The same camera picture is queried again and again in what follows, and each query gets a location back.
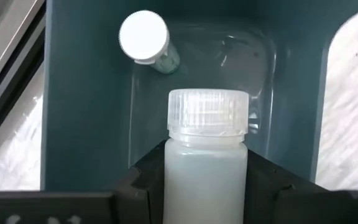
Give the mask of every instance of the bottle cap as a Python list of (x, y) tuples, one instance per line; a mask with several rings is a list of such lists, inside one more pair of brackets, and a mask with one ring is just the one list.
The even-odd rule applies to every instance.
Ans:
[(237, 90), (172, 90), (168, 99), (170, 135), (243, 136), (248, 132), (248, 97)]
[(167, 50), (169, 31), (157, 13), (137, 11), (122, 23), (119, 43), (124, 53), (136, 63), (150, 65)]

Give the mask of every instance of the black holder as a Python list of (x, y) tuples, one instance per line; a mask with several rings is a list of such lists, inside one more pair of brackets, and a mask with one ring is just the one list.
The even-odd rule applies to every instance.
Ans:
[[(112, 192), (0, 192), (0, 223), (161, 224), (164, 146), (132, 166)], [(358, 191), (330, 192), (249, 151), (244, 223), (358, 224)]]

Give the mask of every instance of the clear ribbed cap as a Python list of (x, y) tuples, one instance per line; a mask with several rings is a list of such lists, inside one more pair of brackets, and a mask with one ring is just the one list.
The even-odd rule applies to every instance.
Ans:
[(192, 136), (243, 136), (248, 132), (248, 93), (236, 90), (172, 90), (168, 130)]

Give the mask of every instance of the white cap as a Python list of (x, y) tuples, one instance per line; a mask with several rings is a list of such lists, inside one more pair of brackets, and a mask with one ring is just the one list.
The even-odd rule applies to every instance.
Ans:
[(169, 31), (157, 13), (137, 11), (122, 23), (119, 43), (124, 53), (136, 63), (150, 65), (167, 50)]
[(236, 90), (172, 90), (168, 130), (191, 136), (243, 136), (248, 132), (248, 93)]

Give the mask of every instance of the plastic bottle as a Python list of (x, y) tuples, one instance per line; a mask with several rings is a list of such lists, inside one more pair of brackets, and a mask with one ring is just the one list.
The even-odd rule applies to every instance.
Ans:
[(164, 224), (243, 224), (248, 97), (234, 90), (170, 92)]
[(138, 11), (129, 15), (119, 31), (121, 49), (141, 65), (150, 65), (169, 74), (179, 66), (180, 57), (170, 42), (164, 20), (155, 12)]

